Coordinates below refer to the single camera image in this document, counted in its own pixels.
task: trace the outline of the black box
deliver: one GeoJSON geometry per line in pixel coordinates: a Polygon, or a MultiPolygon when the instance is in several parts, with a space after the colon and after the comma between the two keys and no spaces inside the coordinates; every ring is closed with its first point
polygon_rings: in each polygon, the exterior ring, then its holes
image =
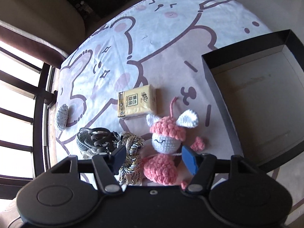
{"type": "Polygon", "coordinates": [[[268,172],[304,151],[304,46],[291,30],[247,39],[202,59],[236,154],[243,151],[268,172]]]}

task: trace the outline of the yellow tissue package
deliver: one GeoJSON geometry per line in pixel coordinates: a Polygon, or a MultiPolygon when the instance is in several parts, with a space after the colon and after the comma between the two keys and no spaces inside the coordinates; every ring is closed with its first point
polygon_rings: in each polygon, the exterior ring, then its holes
{"type": "Polygon", "coordinates": [[[156,114],[156,92],[152,85],[118,93],[117,116],[131,119],[156,114]]]}

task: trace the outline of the crochet doll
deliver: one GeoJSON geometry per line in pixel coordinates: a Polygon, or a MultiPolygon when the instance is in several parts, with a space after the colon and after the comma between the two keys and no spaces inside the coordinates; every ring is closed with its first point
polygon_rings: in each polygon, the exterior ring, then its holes
{"type": "MultiPolygon", "coordinates": [[[[170,116],[160,118],[148,114],[146,117],[150,132],[153,133],[152,146],[159,154],[144,164],[143,173],[149,180],[162,185],[174,185],[176,182],[177,169],[172,156],[186,139],[185,128],[195,128],[199,123],[199,117],[193,110],[186,110],[178,119],[173,117],[172,106],[176,99],[170,104],[170,116]]],[[[199,137],[191,146],[194,151],[201,151],[204,147],[199,137]]]]}

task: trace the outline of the cartoon ear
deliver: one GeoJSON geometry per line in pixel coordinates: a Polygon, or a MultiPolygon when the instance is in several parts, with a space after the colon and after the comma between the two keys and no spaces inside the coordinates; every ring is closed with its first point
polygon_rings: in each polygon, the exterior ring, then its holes
{"type": "Polygon", "coordinates": [[[195,128],[198,124],[199,116],[193,110],[186,110],[176,121],[176,125],[185,128],[195,128]]]}
{"type": "Polygon", "coordinates": [[[159,116],[156,116],[154,114],[148,114],[147,115],[147,123],[149,127],[151,127],[155,122],[159,121],[161,118],[159,116]]]}

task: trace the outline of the brown wall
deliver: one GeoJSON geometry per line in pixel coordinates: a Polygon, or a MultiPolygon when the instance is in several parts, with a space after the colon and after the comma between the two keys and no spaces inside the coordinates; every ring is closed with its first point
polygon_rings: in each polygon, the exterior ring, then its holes
{"type": "Polygon", "coordinates": [[[66,0],[0,0],[0,20],[67,53],[85,40],[83,19],[66,0]]]}

